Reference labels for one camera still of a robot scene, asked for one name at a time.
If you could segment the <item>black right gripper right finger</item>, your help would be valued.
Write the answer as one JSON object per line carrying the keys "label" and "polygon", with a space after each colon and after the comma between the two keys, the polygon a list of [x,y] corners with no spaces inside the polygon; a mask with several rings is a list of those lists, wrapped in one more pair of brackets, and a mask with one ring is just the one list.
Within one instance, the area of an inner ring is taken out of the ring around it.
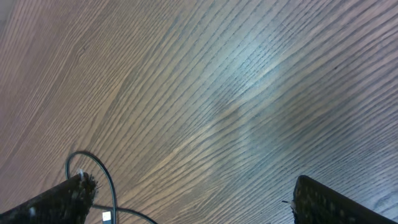
{"label": "black right gripper right finger", "polygon": [[286,203],[295,224],[397,224],[307,175],[298,176]]}

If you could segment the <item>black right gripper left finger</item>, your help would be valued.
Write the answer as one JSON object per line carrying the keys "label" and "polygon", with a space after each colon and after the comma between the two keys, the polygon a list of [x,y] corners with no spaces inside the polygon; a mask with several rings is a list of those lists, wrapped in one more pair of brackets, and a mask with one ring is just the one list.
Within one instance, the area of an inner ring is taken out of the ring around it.
{"label": "black right gripper left finger", "polygon": [[82,224],[96,195],[94,177],[81,172],[1,214],[1,224]]}

